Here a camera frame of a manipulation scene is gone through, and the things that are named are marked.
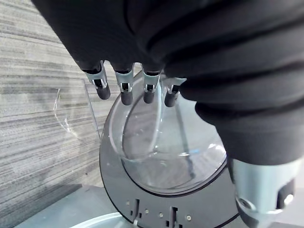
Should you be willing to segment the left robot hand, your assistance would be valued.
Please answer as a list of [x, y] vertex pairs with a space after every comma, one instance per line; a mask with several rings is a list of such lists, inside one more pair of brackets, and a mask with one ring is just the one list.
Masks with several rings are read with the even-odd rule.
[[304, 158], [301, 0], [35, 0], [78, 66], [139, 62], [183, 78], [215, 126], [238, 213], [266, 227], [294, 198]]

